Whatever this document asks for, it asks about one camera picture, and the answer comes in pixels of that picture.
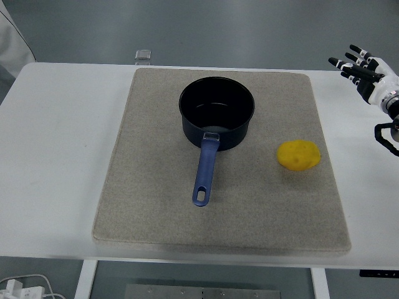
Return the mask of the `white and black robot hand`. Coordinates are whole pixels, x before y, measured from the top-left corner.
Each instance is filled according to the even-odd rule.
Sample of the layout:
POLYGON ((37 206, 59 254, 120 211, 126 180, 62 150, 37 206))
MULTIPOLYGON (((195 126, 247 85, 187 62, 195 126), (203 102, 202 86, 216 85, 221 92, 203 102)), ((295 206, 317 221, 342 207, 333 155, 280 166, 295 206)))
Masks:
POLYGON ((366 103, 379 105, 388 94, 398 91, 398 75, 384 60, 356 45, 350 45, 350 50, 351 53, 345 53, 348 61, 335 57, 328 61, 356 86, 366 103))

